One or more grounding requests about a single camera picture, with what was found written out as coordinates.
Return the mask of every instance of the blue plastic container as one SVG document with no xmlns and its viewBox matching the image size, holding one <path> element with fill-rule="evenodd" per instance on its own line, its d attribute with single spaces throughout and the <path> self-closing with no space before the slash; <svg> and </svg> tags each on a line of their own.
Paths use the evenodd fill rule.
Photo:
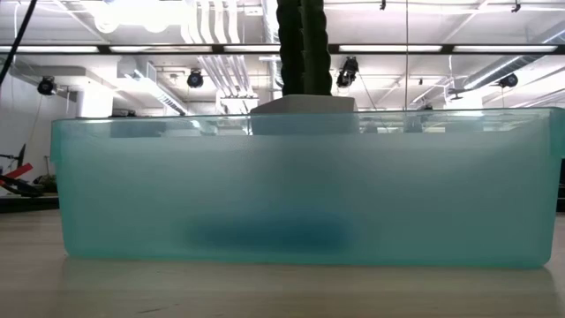
<svg viewBox="0 0 565 318">
<path fill-rule="evenodd" d="M 532 268 L 564 110 L 60 120 L 71 256 Z"/>
</svg>

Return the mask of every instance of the white wall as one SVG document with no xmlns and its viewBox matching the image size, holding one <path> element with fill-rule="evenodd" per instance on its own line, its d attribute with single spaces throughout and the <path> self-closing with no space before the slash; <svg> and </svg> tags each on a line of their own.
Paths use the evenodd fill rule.
<svg viewBox="0 0 565 318">
<path fill-rule="evenodd" d="M 16 155 L 27 143 L 24 163 L 34 169 L 22 176 L 33 180 L 47 173 L 45 155 L 50 155 L 51 121 L 75 117 L 76 103 L 59 96 L 41 96 L 35 85 L 6 76 L 0 90 L 0 154 Z M 32 128 L 37 115 L 33 138 Z M 0 165 L 7 171 L 10 160 L 0 158 Z"/>
</svg>

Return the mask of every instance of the red object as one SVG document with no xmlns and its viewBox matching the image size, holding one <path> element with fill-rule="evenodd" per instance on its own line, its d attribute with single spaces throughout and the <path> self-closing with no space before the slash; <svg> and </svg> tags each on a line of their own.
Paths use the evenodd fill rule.
<svg viewBox="0 0 565 318">
<path fill-rule="evenodd" d="M 31 163 L 26 163 L 23 166 L 17 168 L 16 170 L 6 173 L 4 176 L 8 177 L 8 178 L 17 178 L 17 177 L 23 175 L 24 173 L 31 171 L 31 169 L 33 169 L 33 168 L 34 168 L 34 166 L 32 166 Z"/>
</svg>

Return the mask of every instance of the black cable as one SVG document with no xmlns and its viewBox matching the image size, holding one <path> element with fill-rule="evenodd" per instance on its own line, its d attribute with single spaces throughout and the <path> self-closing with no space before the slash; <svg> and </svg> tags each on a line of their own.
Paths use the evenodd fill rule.
<svg viewBox="0 0 565 318">
<path fill-rule="evenodd" d="M 24 20 L 21 22 L 21 26 L 19 27 L 18 36 L 16 36 L 16 40 L 11 45 L 10 53 L 8 53 L 8 57 L 4 61 L 4 66 L 2 67 L 2 71 L 0 72 L 0 87 L 2 83 L 4 83 L 4 79 L 6 78 L 6 74 L 10 70 L 11 62 L 14 60 L 16 56 L 16 51 L 18 51 L 19 44 L 21 40 L 24 38 L 24 33 L 26 32 L 27 25 L 29 24 L 29 20 L 32 18 L 34 14 L 35 5 L 37 4 L 37 0 L 31 0 L 29 2 L 29 6 L 27 7 L 26 16 Z"/>
</svg>

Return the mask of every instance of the table surface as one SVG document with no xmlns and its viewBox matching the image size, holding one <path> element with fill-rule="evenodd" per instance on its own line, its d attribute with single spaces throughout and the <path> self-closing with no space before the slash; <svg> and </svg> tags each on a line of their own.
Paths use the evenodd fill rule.
<svg viewBox="0 0 565 318">
<path fill-rule="evenodd" d="M 562 317 L 565 216 L 544 269 L 88 261 L 58 211 L 0 215 L 0 317 Z"/>
</svg>

